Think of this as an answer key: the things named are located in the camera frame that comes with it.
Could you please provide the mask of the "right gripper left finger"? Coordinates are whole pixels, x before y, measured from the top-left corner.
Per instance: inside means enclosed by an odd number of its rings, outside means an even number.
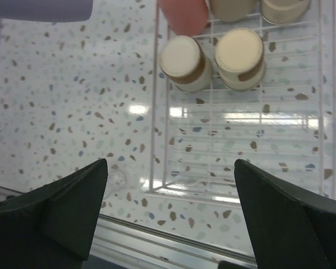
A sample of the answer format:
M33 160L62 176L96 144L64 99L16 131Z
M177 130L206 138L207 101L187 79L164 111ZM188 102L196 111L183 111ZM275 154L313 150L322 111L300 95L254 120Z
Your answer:
M73 174L0 202L0 268L81 268L108 179L100 159Z

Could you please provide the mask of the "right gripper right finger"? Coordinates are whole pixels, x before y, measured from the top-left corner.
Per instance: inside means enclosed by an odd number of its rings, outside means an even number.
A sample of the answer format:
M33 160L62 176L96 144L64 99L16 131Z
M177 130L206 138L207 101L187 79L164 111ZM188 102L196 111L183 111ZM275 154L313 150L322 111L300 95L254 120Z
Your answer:
M242 159L234 177L258 268L336 268L336 200Z

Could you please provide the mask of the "clear glass cup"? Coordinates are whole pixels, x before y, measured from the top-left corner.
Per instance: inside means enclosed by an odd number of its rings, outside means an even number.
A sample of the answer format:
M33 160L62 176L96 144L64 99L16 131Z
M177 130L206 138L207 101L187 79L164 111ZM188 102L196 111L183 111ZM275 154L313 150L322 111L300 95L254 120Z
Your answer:
M133 173L125 169L113 169L109 172L104 198L134 187Z

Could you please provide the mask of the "white wire dish rack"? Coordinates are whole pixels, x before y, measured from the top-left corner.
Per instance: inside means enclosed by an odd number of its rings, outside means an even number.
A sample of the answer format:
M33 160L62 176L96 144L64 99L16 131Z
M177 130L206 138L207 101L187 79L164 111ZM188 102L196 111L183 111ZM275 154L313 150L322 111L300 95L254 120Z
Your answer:
M232 24L210 17L195 37L213 59L218 39L244 27L262 37L266 68L258 87L236 92L217 72L205 89L179 90L154 65L152 161L143 189L189 202L240 204L234 163L244 159L268 173L336 198L334 168L336 1L312 1L286 26L272 25L260 7Z

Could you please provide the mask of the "metal cup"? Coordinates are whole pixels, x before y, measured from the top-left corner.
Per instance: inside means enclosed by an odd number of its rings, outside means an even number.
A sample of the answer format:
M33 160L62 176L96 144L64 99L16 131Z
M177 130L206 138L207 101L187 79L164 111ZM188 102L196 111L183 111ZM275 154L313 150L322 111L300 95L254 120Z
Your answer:
M288 25L298 21L308 10L310 0L262 0L263 18L273 25Z
M257 87L265 73L265 47L253 30L236 28L222 36L214 51L218 74L227 88L246 91Z
M191 37L180 35L170 39L162 48L158 62L162 72L184 92L204 90L211 84L212 63Z

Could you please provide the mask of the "metal cup front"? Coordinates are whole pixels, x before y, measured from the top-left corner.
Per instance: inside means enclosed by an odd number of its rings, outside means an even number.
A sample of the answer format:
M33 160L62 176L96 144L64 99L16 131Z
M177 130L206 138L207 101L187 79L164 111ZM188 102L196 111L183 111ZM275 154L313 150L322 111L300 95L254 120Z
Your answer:
M180 35L170 39L162 48L158 62L162 72L184 92L204 90L211 84L212 63L191 37Z

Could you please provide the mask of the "purple plastic cup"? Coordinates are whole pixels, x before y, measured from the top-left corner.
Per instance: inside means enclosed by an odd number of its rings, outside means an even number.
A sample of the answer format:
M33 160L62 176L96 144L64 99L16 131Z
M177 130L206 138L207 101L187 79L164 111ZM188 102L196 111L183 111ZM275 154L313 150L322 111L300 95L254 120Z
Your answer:
M33 22L78 22L91 17L93 0L0 0L0 18Z

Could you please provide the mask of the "beige plastic cup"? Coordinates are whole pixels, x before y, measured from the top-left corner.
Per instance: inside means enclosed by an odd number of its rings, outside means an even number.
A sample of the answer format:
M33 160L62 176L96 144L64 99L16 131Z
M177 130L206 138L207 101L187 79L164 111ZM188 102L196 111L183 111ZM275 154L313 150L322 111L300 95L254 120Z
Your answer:
M216 19L236 22L254 11L257 2L257 0L210 0L209 7Z

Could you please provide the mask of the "red plastic cup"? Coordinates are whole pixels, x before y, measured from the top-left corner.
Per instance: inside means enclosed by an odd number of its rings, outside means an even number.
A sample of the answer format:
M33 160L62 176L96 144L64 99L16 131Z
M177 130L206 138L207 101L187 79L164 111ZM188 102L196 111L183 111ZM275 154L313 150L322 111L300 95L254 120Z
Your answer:
M205 0L164 0L157 3L176 35L196 36L206 28L209 11Z

